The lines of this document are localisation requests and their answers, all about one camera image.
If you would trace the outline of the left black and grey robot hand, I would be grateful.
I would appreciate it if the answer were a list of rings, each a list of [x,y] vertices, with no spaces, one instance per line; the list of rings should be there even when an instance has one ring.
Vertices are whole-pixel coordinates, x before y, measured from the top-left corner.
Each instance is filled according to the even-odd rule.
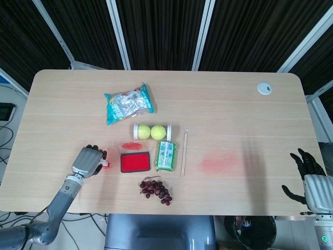
[[[73,162],[72,173],[80,175],[83,179],[97,175],[103,167],[101,161],[106,160],[106,158],[106,151],[99,149],[97,145],[91,146],[89,144],[81,149]]]

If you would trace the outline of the right black and grey robot hand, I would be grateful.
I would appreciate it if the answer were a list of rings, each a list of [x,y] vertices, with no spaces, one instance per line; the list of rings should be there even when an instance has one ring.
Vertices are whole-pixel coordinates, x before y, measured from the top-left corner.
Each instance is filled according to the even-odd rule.
[[[311,213],[316,215],[332,214],[332,176],[328,176],[321,165],[308,152],[298,148],[300,156],[290,153],[297,164],[304,188],[304,195],[291,192],[282,185],[283,192],[293,201],[307,205]]]

